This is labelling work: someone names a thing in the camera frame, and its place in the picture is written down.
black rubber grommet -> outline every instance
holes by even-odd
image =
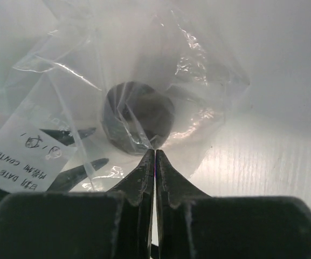
[[[149,85],[131,81],[108,91],[102,124],[113,145],[129,154],[141,155],[164,144],[174,114],[174,105],[168,97]]]

plastic bag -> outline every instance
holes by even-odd
[[[57,23],[42,0],[0,0],[0,89],[12,65]]]
[[[13,66],[4,112],[72,132],[78,151],[65,168],[88,175],[74,190],[107,190],[148,148],[189,177],[248,86],[210,28],[162,1],[45,3],[61,22]],[[87,128],[95,133],[82,140]],[[96,171],[99,158],[109,163]]]

white label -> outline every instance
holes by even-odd
[[[12,115],[0,130],[0,189],[44,192],[75,152]]]

